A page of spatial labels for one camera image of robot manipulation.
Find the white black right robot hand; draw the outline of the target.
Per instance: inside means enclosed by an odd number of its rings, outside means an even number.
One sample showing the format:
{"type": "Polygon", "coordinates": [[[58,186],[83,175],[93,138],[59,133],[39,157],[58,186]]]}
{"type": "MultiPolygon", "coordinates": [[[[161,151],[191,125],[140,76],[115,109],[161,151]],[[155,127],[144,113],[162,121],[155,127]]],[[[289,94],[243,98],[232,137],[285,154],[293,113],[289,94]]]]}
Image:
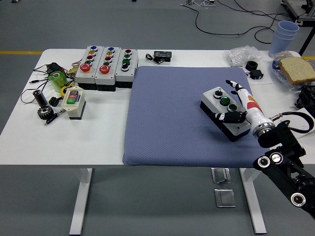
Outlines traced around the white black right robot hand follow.
{"type": "Polygon", "coordinates": [[[251,132],[259,132],[262,129],[273,129],[275,124],[267,118],[251,93],[239,83],[226,80],[226,83],[235,88],[244,112],[211,113],[210,117],[222,123],[242,123],[245,120],[251,124],[251,132]]]}

